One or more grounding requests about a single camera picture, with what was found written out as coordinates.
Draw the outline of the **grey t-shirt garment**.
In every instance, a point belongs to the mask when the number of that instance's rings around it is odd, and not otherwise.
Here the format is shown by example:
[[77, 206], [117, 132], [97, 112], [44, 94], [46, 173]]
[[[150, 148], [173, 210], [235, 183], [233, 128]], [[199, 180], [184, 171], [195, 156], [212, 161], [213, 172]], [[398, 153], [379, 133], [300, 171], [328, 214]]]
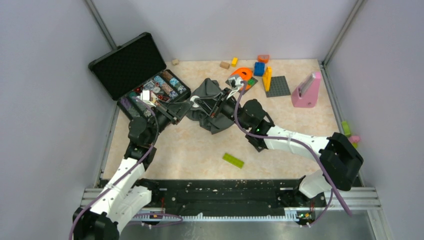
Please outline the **grey t-shirt garment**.
[[212, 135], [220, 133], [234, 124], [234, 121], [227, 118], [222, 113], [211, 116], [216, 101], [213, 100], [222, 89], [217, 80], [206, 78], [198, 88], [196, 88], [190, 97], [190, 100], [195, 101], [191, 109], [187, 112], [186, 117], [192, 121], [198, 122], [199, 126]]

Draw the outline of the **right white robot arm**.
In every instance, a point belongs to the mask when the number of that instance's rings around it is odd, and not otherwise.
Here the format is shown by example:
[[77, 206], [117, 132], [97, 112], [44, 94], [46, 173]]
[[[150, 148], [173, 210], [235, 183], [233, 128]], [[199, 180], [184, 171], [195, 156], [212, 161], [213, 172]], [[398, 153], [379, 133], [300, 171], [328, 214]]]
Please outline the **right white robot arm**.
[[230, 93], [230, 89], [225, 88], [215, 96], [195, 95], [190, 101], [195, 110], [211, 118], [221, 115], [232, 120], [259, 152], [281, 150], [315, 160], [319, 170], [303, 177], [293, 192], [297, 205], [307, 206], [318, 194], [329, 190], [342, 200], [341, 192], [351, 190], [364, 159], [348, 137], [339, 132], [313, 136], [284, 129], [275, 125], [257, 99], [241, 106], [240, 100]]

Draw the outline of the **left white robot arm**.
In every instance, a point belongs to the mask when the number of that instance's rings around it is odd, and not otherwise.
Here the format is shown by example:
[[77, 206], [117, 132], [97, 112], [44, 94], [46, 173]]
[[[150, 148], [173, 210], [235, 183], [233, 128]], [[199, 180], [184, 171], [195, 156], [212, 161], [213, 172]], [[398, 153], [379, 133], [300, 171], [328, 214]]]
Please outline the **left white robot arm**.
[[151, 117], [130, 120], [130, 140], [125, 155], [113, 177], [97, 197], [79, 207], [72, 217], [70, 240], [117, 240], [125, 226], [146, 205], [160, 202], [154, 183], [134, 184], [154, 157], [159, 134], [170, 124], [178, 124], [190, 109], [189, 102], [160, 104], [142, 101]]

